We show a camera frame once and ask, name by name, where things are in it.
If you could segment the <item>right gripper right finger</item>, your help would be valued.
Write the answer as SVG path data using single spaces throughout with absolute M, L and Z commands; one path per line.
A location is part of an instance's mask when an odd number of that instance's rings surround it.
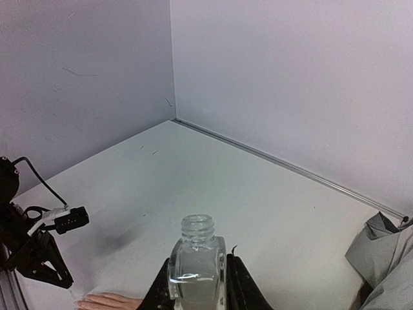
M 273 310 L 242 259 L 234 254 L 235 248 L 227 254 L 227 309 Z

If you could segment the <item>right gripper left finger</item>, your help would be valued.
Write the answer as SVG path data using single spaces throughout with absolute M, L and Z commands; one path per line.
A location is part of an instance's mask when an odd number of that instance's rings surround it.
M 170 299 L 168 290 L 168 263 L 167 258 L 137 310 L 171 310 L 174 308 L 174 301 Z

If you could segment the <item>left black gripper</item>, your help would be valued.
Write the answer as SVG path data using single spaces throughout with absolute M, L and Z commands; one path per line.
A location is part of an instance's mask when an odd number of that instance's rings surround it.
M 49 232 L 13 235 L 1 229 L 1 268 L 24 277 L 68 289 L 74 280 Z

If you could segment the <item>clear nail polish bottle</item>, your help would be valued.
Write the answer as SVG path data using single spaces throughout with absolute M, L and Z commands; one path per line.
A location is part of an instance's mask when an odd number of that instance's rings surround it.
M 213 217 L 191 214 L 168 263 L 168 290 L 174 309 L 227 308 L 227 247 L 215 235 Z

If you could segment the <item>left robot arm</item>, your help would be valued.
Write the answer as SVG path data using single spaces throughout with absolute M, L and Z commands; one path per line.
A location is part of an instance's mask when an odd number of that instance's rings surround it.
M 54 237 L 36 230 L 29 235 L 28 217 L 12 202 L 19 190 L 19 171 L 1 158 L 1 269 L 68 289 L 74 280 Z

